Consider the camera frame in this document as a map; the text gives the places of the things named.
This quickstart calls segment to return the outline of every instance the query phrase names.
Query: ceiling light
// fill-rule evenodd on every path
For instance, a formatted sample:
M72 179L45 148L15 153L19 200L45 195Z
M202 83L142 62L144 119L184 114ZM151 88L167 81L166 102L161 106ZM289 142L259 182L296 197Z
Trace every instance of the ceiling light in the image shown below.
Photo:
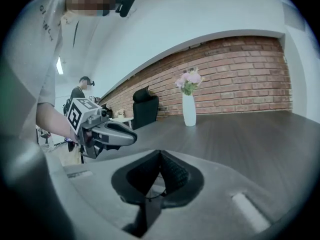
M58 62L56 63L56 69L58 70L59 75L63 75L64 74L64 72L62 70L62 66L61 66L60 57L58 58Z

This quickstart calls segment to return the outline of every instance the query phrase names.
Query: white table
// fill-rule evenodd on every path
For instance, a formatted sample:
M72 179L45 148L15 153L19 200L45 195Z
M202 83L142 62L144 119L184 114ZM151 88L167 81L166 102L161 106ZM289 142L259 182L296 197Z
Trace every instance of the white table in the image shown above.
M111 121L116 121L120 123L129 122L129 127L132 128L131 120L133 120L133 117L117 117L117 118L110 118Z

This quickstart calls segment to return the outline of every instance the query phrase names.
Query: white vase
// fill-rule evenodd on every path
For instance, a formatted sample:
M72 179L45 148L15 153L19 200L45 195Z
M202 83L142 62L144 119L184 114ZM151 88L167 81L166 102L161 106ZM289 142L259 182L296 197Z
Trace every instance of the white vase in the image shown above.
M192 95L182 93L183 118L186 126L195 126L197 120L196 104Z

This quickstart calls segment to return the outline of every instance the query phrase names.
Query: man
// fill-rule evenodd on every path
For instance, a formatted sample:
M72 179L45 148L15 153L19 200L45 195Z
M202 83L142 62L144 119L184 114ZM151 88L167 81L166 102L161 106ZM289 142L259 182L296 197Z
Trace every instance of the man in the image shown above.
M115 0L32 0L21 11L4 40L0 83L19 94L20 102L5 101L0 134L36 142L35 125L77 140L67 118L54 109L56 64L62 46L61 18L70 11L104 16Z
M67 115L73 98L85 98L86 96L83 93L83 90L87 90L88 86L94 86L94 84L95 82L91 82L89 77L81 77L78 86L73 88L70 98L67 99L66 104L63 107L63 114Z

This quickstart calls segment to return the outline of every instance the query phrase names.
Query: red brick wall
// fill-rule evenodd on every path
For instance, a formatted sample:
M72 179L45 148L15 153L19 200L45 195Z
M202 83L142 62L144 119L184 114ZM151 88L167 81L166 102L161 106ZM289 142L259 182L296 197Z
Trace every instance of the red brick wall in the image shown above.
M242 36L208 41L144 68L101 100L113 112L133 117L133 94L149 86L159 97L158 116L182 115L174 82L197 66L205 81L194 91L197 114L291 110L291 82L276 38Z

